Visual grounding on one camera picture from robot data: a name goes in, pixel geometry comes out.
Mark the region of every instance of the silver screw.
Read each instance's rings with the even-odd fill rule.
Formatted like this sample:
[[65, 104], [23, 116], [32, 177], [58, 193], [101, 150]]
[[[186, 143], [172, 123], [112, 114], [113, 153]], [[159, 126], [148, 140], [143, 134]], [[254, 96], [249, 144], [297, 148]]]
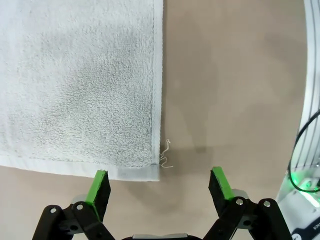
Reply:
[[78, 209], [78, 210], [81, 210], [83, 208], [84, 208], [84, 206], [82, 204], [79, 204], [78, 206], [76, 206], [76, 209]]
[[263, 205], [269, 208], [271, 206], [271, 203], [269, 201], [264, 201]]
[[242, 199], [238, 198], [236, 201], [235, 201], [236, 204], [238, 205], [242, 205], [244, 204], [244, 201], [242, 201]]

